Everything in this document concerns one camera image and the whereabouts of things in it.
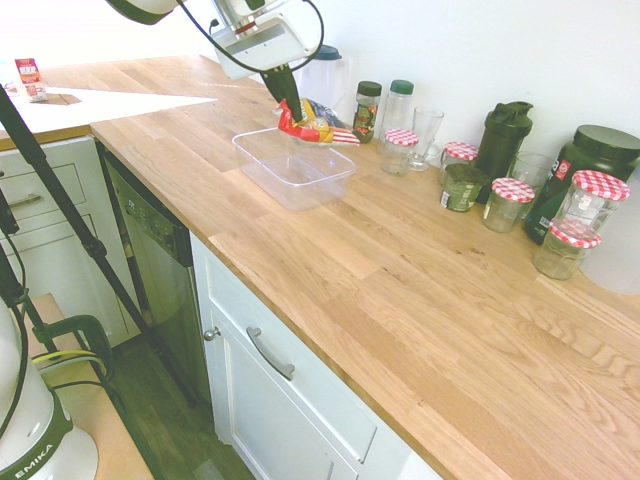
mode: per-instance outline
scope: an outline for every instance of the clear plastic container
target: clear plastic container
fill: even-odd
[[[355,164],[327,146],[277,128],[233,137],[242,171],[288,210],[308,210],[344,196]]]

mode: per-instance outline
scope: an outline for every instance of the hardwood floor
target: hardwood floor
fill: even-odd
[[[208,407],[187,405],[144,341],[116,347],[114,364],[112,385],[156,480],[254,480],[233,448],[218,440]]]

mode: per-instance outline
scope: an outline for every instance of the drawer handle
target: drawer handle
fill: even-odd
[[[31,205],[32,203],[39,202],[40,200],[42,200],[42,195],[34,195],[33,193],[30,193],[27,195],[27,198],[23,198],[17,202],[11,202],[9,204],[9,208],[24,207],[25,205]]]
[[[296,369],[296,367],[291,364],[285,365],[279,362],[278,360],[271,358],[267,350],[264,348],[264,346],[260,342],[260,340],[258,340],[258,337],[260,336],[261,333],[262,333],[262,330],[260,330],[259,328],[251,328],[251,327],[247,328],[247,334],[249,335],[249,339],[251,340],[251,343],[253,343],[253,346],[256,347],[256,350],[258,350],[260,355],[262,355],[262,358],[264,358],[267,361],[267,363],[269,363],[269,365],[271,365],[276,370],[276,372],[278,372],[284,378],[286,378],[289,381],[293,380],[293,371]]]

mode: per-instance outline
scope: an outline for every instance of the plastic bottle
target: plastic bottle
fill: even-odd
[[[538,244],[549,229],[578,170],[597,170],[626,182],[640,162],[640,139],[612,128],[582,125],[558,154],[549,180],[525,220],[525,230]]]
[[[533,105],[527,102],[499,103],[487,115],[475,166],[491,181],[507,174],[522,140],[531,132],[533,122],[527,117],[531,108]],[[482,187],[476,202],[487,203],[491,194],[490,183]]]
[[[356,113],[353,116],[353,133],[362,143],[369,143],[373,138],[381,94],[382,85],[379,83],[363,81],[358,84]]]
[[[411,101],[413,95],[413,83],[406,80],[394,80],[387,94],[384,106],[380,138],[392,128],[410,129],[413,120],[411,115]]]

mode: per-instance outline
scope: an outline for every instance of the dishwasher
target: dishwasher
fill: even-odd
[[[142,316],[187,401],[210,405],[189,230],[102,144],[98,152]]]

